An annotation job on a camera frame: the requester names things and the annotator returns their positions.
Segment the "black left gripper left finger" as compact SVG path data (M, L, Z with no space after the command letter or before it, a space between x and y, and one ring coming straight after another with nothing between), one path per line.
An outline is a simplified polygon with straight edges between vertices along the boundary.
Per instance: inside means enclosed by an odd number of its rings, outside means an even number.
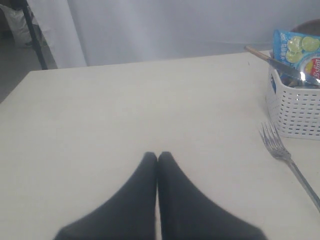
M104 204L64 226L57 240L154 240L157 157L146 152L128 181Z

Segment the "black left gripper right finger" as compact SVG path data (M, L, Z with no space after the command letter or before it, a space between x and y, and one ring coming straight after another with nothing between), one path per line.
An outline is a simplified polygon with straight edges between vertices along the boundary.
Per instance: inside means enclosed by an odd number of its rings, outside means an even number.
M161 235L164 240L265 240L261 229L206 197L184 174L170 152L157 167Z

